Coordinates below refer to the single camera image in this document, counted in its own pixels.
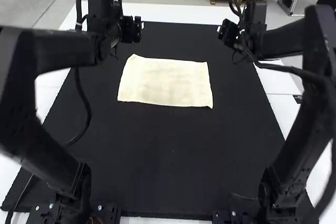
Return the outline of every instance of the cloth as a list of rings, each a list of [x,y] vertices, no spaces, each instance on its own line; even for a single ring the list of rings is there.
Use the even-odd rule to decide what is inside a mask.
[[[122,73],[118,101],[212,109],[208,65],[133,54]]]

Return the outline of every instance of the black rubber mat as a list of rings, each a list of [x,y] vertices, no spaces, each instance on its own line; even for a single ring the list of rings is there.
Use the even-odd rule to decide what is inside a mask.
[[[145,23],[140,44],[120,45],[81,79],[93,118],[85,136],[69,150],[92,168],[92,201],[116,202],[124,215],[210,219],[228,207],[230,193],[256,197],[262,173],[284,143],[256,70],[231,63],[232,51],[217,26]],[[149,58],[207,61],[214,108],[176,108],[118,102],[125,62]],[[44,126],[64,143],[85,123],[71,71]],[[29,174],[18,174],[2,209],[13,206]],[[38,182],[19,205],[29,211],[51,202]],[[301,210],[311,210],[309,199]]]

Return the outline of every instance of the towel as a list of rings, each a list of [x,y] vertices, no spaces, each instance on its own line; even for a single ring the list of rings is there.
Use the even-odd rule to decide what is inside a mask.
[[[208,65],[132,55],[121,76],[118,101],[212,109]]]

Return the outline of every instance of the cable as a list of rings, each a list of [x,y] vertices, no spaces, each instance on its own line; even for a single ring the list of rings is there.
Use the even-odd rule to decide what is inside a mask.
[[[242,199],[245,199],[245,200],[251,200],[251,201],[258,200],[258,198],[250,198],[250,197],[246,197],[246,196],[236,194],[236,193],[230,193],[230,195],[238,197],[238,198],[242,198]]]
[[[30,176],[30,178],[29,178],[29,180],[28,180],[26,186],[24,187],[24,189],[22,190],[22,192],[21,192],[21,194],[20,194],[18,200],[16,201],[16,204],[15,204],[13,210],[8,211],[8,214],[7,214],[7,217],[6,217],[5,224],[11,224],[11,221],[12,221],[12,217],[13,217],[14,211],[15,211],[15,209],[17,208],[17,206],[18,206],[18,204],[19,204],[19,202],[20,202],[20,200],[21,200],[23,194],[26,192],[26,189],[27,189],[27,187],[29,186],[31,180],[33,179],[33,176],[34,176],[34,174],[32,174],[32,175]]]
[[[333,91],[334,85],[331,82],[326,81],[324,87],[328,94],[328,100],[329,100],[328,103],[331,104],[332,106],[331,109],[333,111],[336,111],[336,103],[334,101],[335,92]],[[314,210],[304,217],[302,221],[303,224],[318,222],[319,217],[326,210],[327,206],[329,205],[333,196],[335,195],[335,190],[336,190],[336,125],[335,128],[333,129],[333,140],[331,145],[331,173],[329,175],[327,185],[323,191],[323,194],[319,202],[315,205]]]
[[[59,218],[60,213],[61,213],[61,206],[58,206],[56,217],[54,218],[54,221],[53,221],[52,224],[56,224],[57,219]]]
[[[75,68],[75,83],[76,83],[76,88],[77,88],[78,94],[81,97],[82,102],[84,104],[84,107],[86,109],[87,118],[86,118],[85,127],[76,136],[74,136],[72,139],[67,141],[65,143],[65,147],[70,147],[70,146],[76,144],[78,142],[78,140],[80,140],[80,138],[85,134],[86,130],[89,128],[90,122],[91,122],[91,119],[92,119],[92,109],[91,109],[91,106],[90,106],[90,102],[89,102],[88,98],[86,97],[86,95],[84,93],[84,90],[83,90],[83,87],[82,87],[81,82],[80,82],[79,68]]]

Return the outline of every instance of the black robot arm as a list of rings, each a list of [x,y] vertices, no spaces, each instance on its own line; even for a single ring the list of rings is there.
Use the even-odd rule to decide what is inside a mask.
[[[57,192],[58,211],[39,215],[41,223],[88,221],[91,171],[41,125],[35,109],[36,77],[95,66],[115,53],[120,42],[141,39],[141,18],[124,16],[122,0],[88,0],[88,5],[88,15],[73,31],[0,27],[0,151]],[[85,19],[87,32],[78,28]]]
[[[306,195],[314,165],[336,136],[334,11],[330,6],[310,6],[304,19],[269,31],[266,2],[248,2],[243,12],[234,11],[240,22],[224,20],[219,39],[257,67],[297,74],[305,88],[286,142],[261,179],[257,222],[317,223],[336,189],[336,141],[332,142],[332,172],[315,210],[301,218],[296,209]],[[302,69],[259,62],[297,54],[303,54]]]

